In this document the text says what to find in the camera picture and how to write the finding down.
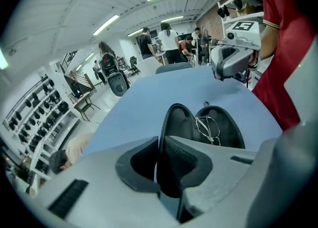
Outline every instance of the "black sticker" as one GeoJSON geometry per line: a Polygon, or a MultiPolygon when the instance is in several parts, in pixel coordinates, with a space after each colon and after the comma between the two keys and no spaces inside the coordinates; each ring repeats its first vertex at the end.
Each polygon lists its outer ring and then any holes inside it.
{"type": "Polygon", "coordinates": [[[239,22],[233,27],[233,30],[249,31],[249,30],[252,28],[253,25],[254,25],[254,22],[239,21],[239,22]]]}

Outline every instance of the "white ceiling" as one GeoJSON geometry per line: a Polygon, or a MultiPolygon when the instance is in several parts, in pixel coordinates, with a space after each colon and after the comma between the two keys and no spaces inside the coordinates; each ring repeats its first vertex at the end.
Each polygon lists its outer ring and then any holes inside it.
{"type": "MultiPolygon", "coordinates": [[[[1,48],[9,65],[19,62],[28,71],[114,33],[156,27],[162,19],[180,15],[184,15],[180,22],[192,22],[213,1],[21,0],[1,37],[1,48]],[[118,20],[94,37],[95,30],[115,14],[118,20]],[[11,48],[17,51],[9,57],[11,48]]],[[[14,67],[8,71],[17,73],[14,67]]]]}

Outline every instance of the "eyeglasses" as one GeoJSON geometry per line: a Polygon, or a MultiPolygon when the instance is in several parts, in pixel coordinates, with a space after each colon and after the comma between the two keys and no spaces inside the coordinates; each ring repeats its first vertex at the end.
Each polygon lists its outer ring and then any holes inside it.
{"type": "Polygon", "coordinates": [[[219,142],[218,146],[221,146],[221,142],[220,142],[220,138],[219,138],[220,128],[218,126],[218,123],[213,118],[211,118],[209,116],[196,117],[195,118],[195,123],[197,125],[197,128],[198,128],[200,134],[205,136],[211,142],[211,145],[214,145],[213,144],[214,139],[218,139],[218,142],[219,142]],[[217,126],[217,129],[218,129],[218,133],[217,133],[216,136],[212,136],[210,125],[209,125],[209,122],[211,122],[211,121],[213,121],[215,123],[215,125],[217,126]],[[200,130],[199,124],[205,129],[205,131],[206,131],[205,133],[203,133],[200,130]]]}

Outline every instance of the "woman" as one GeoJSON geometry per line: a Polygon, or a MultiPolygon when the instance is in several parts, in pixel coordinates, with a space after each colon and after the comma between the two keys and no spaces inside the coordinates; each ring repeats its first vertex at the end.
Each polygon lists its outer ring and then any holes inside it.
{"type": "Polygon", "coordinates": [[[124,72],[121,70],[120,66],[118,65],[117,58],[119,58],[119,56],[105,42],[100,42],[98,44],[98,47],[99,47],[100,56],[102,60],[107,59],[108,61],[110,61],[111,63],[115,65],[118,72],[120,72],[122,76],[124,77],[126,85],[127,85],[127,89],[129,89],[129,83],[128,83],[127,77],[124,74],[124,72]]]}
{"type": "Polygon", "coordinates": [[[161,40],[169,64],[186,62],[179,51],[178,35],[170,28],[169,23],[161,23],[161,32],[159,33],[158,38],[161,40]]]}

